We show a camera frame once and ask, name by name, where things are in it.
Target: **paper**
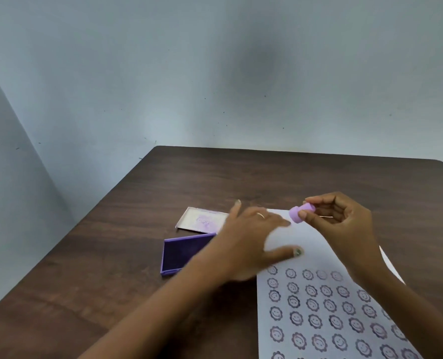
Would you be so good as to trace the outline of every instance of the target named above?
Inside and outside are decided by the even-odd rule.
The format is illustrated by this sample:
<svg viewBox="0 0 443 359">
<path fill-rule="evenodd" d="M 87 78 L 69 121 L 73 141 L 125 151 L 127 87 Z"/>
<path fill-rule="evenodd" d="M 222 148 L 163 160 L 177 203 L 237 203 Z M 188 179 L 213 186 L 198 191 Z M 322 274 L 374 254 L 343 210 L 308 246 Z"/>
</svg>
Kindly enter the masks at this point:
<svg viewBox="0 0 443 359">
<path fill-rule="evenodd" d="M 223 227 L 227 213 L 188 207 L 175 228 L 201 233 L 218 233 Z"/>
<path fill-rule="evenodd" d="M 269 211 L 290 219 L 288 211 Z M 319 232 L 291 224 L 276 229 L 265 250 L 290 244 L 303 247 L 304 256 L 257 276 L 260 359 L 421 359 L 380 305 L 351 280 Z M 399 277 L 384 253 L 383 258 Z"/>
</svg>

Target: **hand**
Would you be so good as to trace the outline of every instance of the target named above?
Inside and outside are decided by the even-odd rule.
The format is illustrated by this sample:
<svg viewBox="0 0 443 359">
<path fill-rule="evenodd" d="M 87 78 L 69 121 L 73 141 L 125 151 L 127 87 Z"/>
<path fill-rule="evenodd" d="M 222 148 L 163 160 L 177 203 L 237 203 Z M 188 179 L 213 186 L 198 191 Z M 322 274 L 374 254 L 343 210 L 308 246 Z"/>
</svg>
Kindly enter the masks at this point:
<svg viewBox="0 0 443 359">
<path fill-rule="evenodd" d="M 305 201 L 316 211 L 300 211 L 299 217 L 325 237 L 357 284 L 363 286 L 371 274 L 388 269 L 374 235 L 371 211 L 339 192 Z"/>
<path fill-rule="evenodd" d="M 266 237 L 278 227 L 289 226 L 290 222 L 258 207 L 247 208 L 238 216 L 241 206 L 238 200 L 218 235 L 192 260 L 208 270 L 216 270 L 223 281 L 243 281 L 270 265 L 303 254 L 298 246 L 265 252 Z"/>
</svg>

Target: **left arm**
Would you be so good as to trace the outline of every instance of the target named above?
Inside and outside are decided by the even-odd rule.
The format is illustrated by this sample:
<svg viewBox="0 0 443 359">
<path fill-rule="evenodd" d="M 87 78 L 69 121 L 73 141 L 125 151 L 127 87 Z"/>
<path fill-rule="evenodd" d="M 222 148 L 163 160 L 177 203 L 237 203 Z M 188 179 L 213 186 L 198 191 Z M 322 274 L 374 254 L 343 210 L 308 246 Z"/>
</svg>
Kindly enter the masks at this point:
<svg viewBox="0 0 443 359">
<path fill-rule="evenodd" d="M 153 358 L 175 327 L 218 286 L 249 279 L 269 265 L 303 253 L 297 246 L 265 252 L 268 234 L 290 223 L 264 208 L 248 208 L 238 216 L 240 207 L 238 200 L 220 233 L 79 359 Z"/>
</svg>

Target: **left hand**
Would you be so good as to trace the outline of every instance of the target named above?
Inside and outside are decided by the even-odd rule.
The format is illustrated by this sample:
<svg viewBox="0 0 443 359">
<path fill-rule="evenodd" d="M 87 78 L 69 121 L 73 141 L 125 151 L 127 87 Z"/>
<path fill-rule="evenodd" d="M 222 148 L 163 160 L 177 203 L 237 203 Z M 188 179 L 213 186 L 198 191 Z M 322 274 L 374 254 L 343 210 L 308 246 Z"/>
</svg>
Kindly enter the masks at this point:
<svg viewBox="0 0 443 359">
<path fill-rule="evenodd" d="M 259 207 L 249 207 L 238 216 L 241 206 L 238 200 L 218 235 L 192 261 L 215 271 L 223 281 L 243 281 L 270 265 L 304 253 L 299 246 L 283 246 L 265 252 L 268 235 L 278 227 L 289 226 L 290 222 Z"/>
</svg>

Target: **smiley face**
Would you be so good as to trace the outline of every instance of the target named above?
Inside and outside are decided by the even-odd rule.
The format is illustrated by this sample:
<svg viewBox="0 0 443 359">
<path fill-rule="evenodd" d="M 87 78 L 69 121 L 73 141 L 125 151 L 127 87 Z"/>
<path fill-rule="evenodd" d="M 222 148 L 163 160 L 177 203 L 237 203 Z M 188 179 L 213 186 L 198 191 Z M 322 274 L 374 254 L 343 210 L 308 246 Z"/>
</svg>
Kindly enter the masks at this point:
<svg viewBox="0 0 443 359">
<path fill-rule="evenodd" d="M 312 285 L 308 285 L 305 287 L 305 291 L 308 295 L 310 295 L 311 297 L 316 297 L 318 295 L 318 290 L 315 289 L 314 286 Z"/>
<path fill-rule="evenodd" d="M 359 289 L 358 290 L 358 297 L 359 297 L 359 299 L 361 301 L 364 301 L 364 302 L 370 302 L 371 301 L 371 296 L 368 295 L 368 293 L 365 290 L 363 290 L 363 289 Z"/>
<path fill-rule="evenodd" d="M 301 302 L 299 301 L 298 297 L 291 295 L 288 297 L 288 305 L 296 309 L 301 305 Z"/>
<path fill-rule="evenodd" d="M 419 356 L 411 349 L 401 349 L 401 356 L 403 359 L 419 359 Z"/>
<path fill-rule="evenodd" d="M 407 341 L 406 337 L 404 336 L 403 332 L 398 328 L 396 325 L 391 325 L 391 331 L 393 334 L 400 340 Z"/>
<path fill-rule="evenodd" d="M 271 266 L 268 267 L 267 271 L 270 275 L 276 275 L 278 273 L 278 268 L 276 268 L 275 266 Z"/>
<path fill-rule="evenodd" d="M 336 304 L 330 299 L 326 299 L 325 301 L 323 301 L 323 305 L 324 308 L 326 308 L 326 310 L 328 310 L 331 313 L 334 313 L 336 311 Z"/>
<path fill-rule="evenodd" d="M 314 312 L 317 312 L 320 309 L 320 305 L 318 305 L 318 303 L 313 299 L 306 300 L 306 306 L 308 306 L 308 308 Z"/>
<path fill-rule="evenodd" d="M 283 330 L 281 330 L 281 328 L 279 328 L 278 326 L 273 326 L 270 329 L 270 336 L 277 343 L 281 343 L 285 337 L 285 335 L 283 334 Z"/>
<path fill-rule="evenodd" d="M 319 269 L 316 271 L 316 276 L 318 276 L 319 279 L 323 279 L 323 280 L 328 278 L 328 274 L 325 271 L 323 271 L 322 269 Z"/>
<path fill-rule="evenodd" d="M 341 351 L 348 350 L 348 343 L 346 342 L 346 339 L 341 335 L 334 334 L 331 338 L 331 341 L 337 349 Z"/>
<path fill-rule="evenodd" d="M 308 270 L 308 269 L 305 269 L 305 270 L 303 271 L 303 277 L 304 277 L 305 279 L 307 279 L 307 280 L 312 280 L 312 279 L 314 278 L 314 275 L 313 275 L 313 272 L 311 272 L 311 271 Z"/>
<path fill-rule="evenodd" d="M 298 349 L 304 350 L 306 348 L 306 338 L 301 333 L 294 333 L 291 341 Z"/>
<path fill-rule="evenodd" d="M 276 278 L 269 278 L 266 282 L 268 282 L 268 286 L 270 286 L 272 289 L 278 287 L 278 280 Z"/>
<path fill-rule="evenodd" d="M 288 287 L 288 291 L 290 291 L 291 293 L 298 293 L 299 292 L 299 287 L 294 282 L 288 283 L 287 287 Z"/>
<path fill-rule="evenodd" d="M 326 297 L 331 297 L 331 296 L 333 296 L 333 291 L 331 290 L 331 288 L 329 288 L 329 287 L 326 286 L 326 285 L 322 285 L 322 286 L 320 287 L 320 291 L 321 291 L 321 293 L 322 293 L 323 295 L 325 295 Z"/>
<path fill-rule="evenodd" d="M 269 297 L 270 300 L 273 301 L 273 302 L 278 302 L 278 301 L 280 301 L 280 299 L 281 299 L 281 295 L 280 295 L 280 293 L 279 293 L 277 290 L 275 290 L 275 289 L 272 289 L 272 290 L 270 291 L 270 293 L 268 294 L 268 297 Z"/>
<path fill-rule="evenodd" d="M 363 323 L 362 323 L 360 320 L 358 320 L 358 319 L 352 317 L 352 318 L 351 318 L 350 320 L 348 320 L 348 321 L 349 321 L 349 325 L 351 326 L 351 328 L 352 328 L 355 332 L 361 334 L 362 332 L 365 331 L 365 327 L 363 326 Z"/>
<path fill-rule="evenodd" d="M 285 359 L 285 356 L 281 354 L 279 351 L 276 351 L 271 356 L 271 359 Z"/>
<path fill-rule="evenodd" d="M 388 314 L 386 314 L 386 311 L 384 309 L 381 309 L 381 313 L 383 314 L 384 317 L 386 317 L 386 319 L 391 320 L 391 318 L 388 316 Z"/>
<path fill-rule="evenodd" d="M 388 333 L 380 324 L 372 323 L 369 327 L 373 331 L 374 335 L 376 335 L 378 338 L 386 339 L 388 337 Z"/>
<path fill-rule="evenodd" d="M 341 330 L 343 328 L 343 321 L 336 316 L 336 315 L 330 315 L 330 325 L 334 327 L 336 330 Z"/>
<path fill-rule="evenodd" d="M 283 317 L 283 312 L 281 311 L 281 309 L 279 307 L 276 306 L 272 306 L 270 308 L 270 316 L 276 320 L 276 321 L 280 321 Z"/>
<path fill-rule="evenodd" d="M 313 344 L 314 349 L 318 351 L 326 351 L 326 348 L 328 347 L 326 340 L 318 334 L 313 335 L 311 338 L 311 343 Z"/>
<path fill-rule="evenodd" d="M 383 344 L 380 346 L 380 350 L 386 359 L 398 359 L 398 354 L 391 346 Z"/>
<path fill-rule="evenodd" d="M 290 314 L 290 320 L 294 325 L 300 326 L 303 323 L 303 316 L 298 311 L 293 311 Z"/>
<path fill-rule="evenodd" d="M 364 340 L 357 339 L 355 346 L 359 353 L 366 358 L 371 357 L 373 354 L 373 350 L 371 350 L 368 343 Z"/>
<path fill-rule="evenodd" d="M 286 277 L 288 277 L 288 278 L 295 278 L 296 277 L 296 271 L 294 269 L 287 269 L 285 273 L 286 273 Z"/>
<path fill-rule="evenodd" d="M 351 305 L 348 301 L 344 301 L 342 305 L 343 311 L 348 315 L 356 314 L 356 309 L 353 305 Z"/>
<path fill-rule="evenodd" d="M 344 286 L 338 286 L 336 288 L 336 291 L 338 292 L 338 295 L 340 295 L 341 297 L 344 297 L 345 299 L 347 299 L 349 297 L 349 291 Z"/>
<path fill-rule="evenodd" d="M 333 277 L 333 280 L 335 280 L 335 281 L 342 281 L 343 280 L 343 275 L 341 273 L 339 273 L 338 271 L 332 271 L 331 277 Z"/>
<path fill-rule="evenodd" d="M 323 326 L 323 323 L 318 315 L 310 314 L 308 316 L 308 322 L 315 329 L 320 329 Z"/>
<path fill-rule="evenodd" d="M 377 316 L 376 310 L 373 308 L 373 306 L 369 306 L 368 304 L 366 304 L 363 305 L 361 309 L 363 310 L 363 312 L 367 317 L 374 319 Z"/>
</svg>

